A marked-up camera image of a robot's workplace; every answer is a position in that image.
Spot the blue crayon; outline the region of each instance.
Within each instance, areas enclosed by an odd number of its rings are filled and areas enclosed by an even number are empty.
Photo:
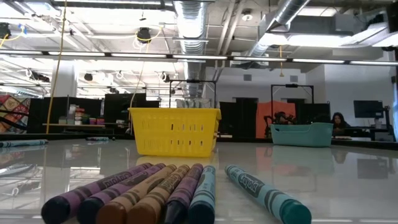
[[[88,137],[87,141],[109,141],[108,137]]]
[[[48,144],[46,139],[39,140],[21,140],[21,141],[1,141],[0,147],[19,147],[19,146],[41,146]]]
[[[298,200],[263,183],[237,166],[226,166],[225,173],[236,185],[284,224],[311,223],[310,210]]]
[[[213,224],[216,210],[216,169],[205,166],[188,209],[189,224]]]

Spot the yellow cable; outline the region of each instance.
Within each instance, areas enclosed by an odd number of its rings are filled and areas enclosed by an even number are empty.
[[[136,32],[135,35],[136,35],[136,38],[139,39],[139,40],[142,40],[142,41],[150,41],[150,40],[153,40],[153,39],[155,39],[156,37],[158,37],[161,31],[162,31],[162,28],[160,27],[158,33],[156,34],[156,36],[151,37],[151,38],[149,38],[149,39],[142,39],[142,38],[139,38],[139,37],[137,36],[138,30],[137,30],[137,32]]]
[[[149,43],[147,44],[146,53],[148,53],[148,49],[149,49]],[[134,93],[132,94],[132,97],[131,97],[130,108],[132,108],[132,101],[133,101],[134,97],[136,96],[136,92],[138,90],[138,85],[139,85],[139,82],[141,81],[141,76],[142,76],[142,73],[144,71],[144,65],[145,65],[145,62],[142,63],[141,73],[139,74],[139,77],[138,77],[137,86],[136,86],[136,89],[134,90]],[[131,113],[130,112],[129,112],[129,117],[130,117],[130,134],[132,134],[132,117],[131,117]]]
[[[62,56],[62,50],[63,50],[63,31],[65,30],[65,21],[66,21],[66,19],[67,19],[67,0],[65,0],[65,3],[63,5],[63,19],[62,19],[60,55],[58,56],[58,63],[57,63],[57,70],[55,72],[55,77],[54,77],[54,84],[53,84],[53,87],[51,88],[49,113],[47,115],[47,126],[46,126],[46,130],[45,130],[46,134],[49,133],[49,129],[50,129],[51,108],[52,108],[52,102],[53,102],[54,93],[55,93],[55,87],[57,86],[58,72],[60,70],[60,62],[61,62],[61,56]]]
[[[6,34],[6,35],[4,36],[4,39],[1,41],[0,48],[1,48],[2,45],[4,44],[4,41],[6,41],[7,37],[8,37],[8,34]]]
[[[11,39],[7,39],[8,35],[6,35],[6,36],[4,37],[4,39],[0,39],[0,40],[2,40],[2,41],[12,41],[12,40],[16,40],[16,39],[20,38],[23,34],[24,34],[24,27],[21,26],[21,33],[20,33],[18,36],[14,37],[14,38],[11,38]]]

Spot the brown crayon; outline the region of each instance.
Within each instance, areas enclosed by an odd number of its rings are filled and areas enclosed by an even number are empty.
[[[105,204],[97,213],[96,224],[125,224],[127,212],[130,211],[141,198],[145,197],[145,195],[163,182],[167,176],[176,170],[176,168],[175,165],[164,167],[156,174]]]
[[[159,221],[162,207],[188,171],[189,166],[182,165],[170,174],[127,213],[126,223],[156,224]]]

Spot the white wall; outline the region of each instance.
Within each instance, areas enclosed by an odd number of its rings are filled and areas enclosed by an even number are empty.
[[[389,55],[384,54],[379,60],[389,60]],[[331,114],[342,113],[352,126],[368,126],[374,124],[373,119],[355,118],[354,100],[381,100],[384,106],[392,108],[393,69],[394,67],[320,65],[306,74],[306,81],[308,85],[315,85],[316,103],[330,102]]]
[[[211,80],[214,68],[206,68],[206,79]],[[244,74],[251,74],[252,81],[243,81]],[[280,77],[280,69],[269,71],[268,69],[225,68],[217,82],[218,101],[233,102],[234,97],[259,98],[259,102],[265,103],[271,100],[272,84],[289,84],[290,76],[297,75],[298,83],[305,85],[305,74],[299,69],[283,69],[284,77]],[[274,100],[282,98],[307,98],[307,93],[302,88],[285,88],[277,90],[274,87]],[[214,93],[207,89],[206,98],[214,98]]]

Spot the teal basket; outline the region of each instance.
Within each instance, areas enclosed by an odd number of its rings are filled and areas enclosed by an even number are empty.
[[[272,141],[285,146],[329,147],[332,132],[333,124],[329,123],[271,125]]]

